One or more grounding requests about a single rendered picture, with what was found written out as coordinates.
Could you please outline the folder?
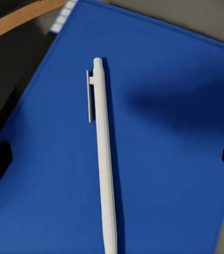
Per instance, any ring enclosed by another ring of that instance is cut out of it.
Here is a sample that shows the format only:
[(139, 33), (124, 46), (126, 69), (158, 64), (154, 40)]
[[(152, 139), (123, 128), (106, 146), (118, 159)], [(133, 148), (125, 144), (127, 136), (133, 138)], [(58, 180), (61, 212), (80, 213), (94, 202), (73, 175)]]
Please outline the folder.
[(0, 111), (0, 254), (105, 254), (94, 104), (102, 59), (117, 254), (215, 254), (224, 221), (224, 43), (67, 0)]

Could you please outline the swivel chair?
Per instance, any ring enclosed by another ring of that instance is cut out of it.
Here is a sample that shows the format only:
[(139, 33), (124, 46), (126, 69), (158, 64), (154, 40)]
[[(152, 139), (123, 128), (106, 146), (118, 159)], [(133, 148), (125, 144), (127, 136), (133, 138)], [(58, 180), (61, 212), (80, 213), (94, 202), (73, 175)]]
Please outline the swivel chair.
[[(224, 43), (224, 0), (97, 0)], [(0, 19), (36, 0), (0, 0)], [(0, 35), (0, 111), (63, 6)], [(215, 254), (224, 254), (224, 221)]]

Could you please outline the pen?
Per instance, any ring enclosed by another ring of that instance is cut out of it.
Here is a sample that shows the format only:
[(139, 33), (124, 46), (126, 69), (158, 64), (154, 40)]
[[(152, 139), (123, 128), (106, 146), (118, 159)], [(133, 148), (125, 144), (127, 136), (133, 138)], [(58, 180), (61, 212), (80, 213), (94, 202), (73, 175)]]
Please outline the pen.
[(87, 70), (89, 101), (89, 122), (92, 122), (91, 85), (94, 87), (94, 104), (99, 162), (99, 184), (102, 231), (105, 254), (117, 254), (117, 231), (114, 202), (114, 186), (111, 162), (108, 108), (106, 97), (105, 71), (100, 57), (94, 58), (93, 76)]

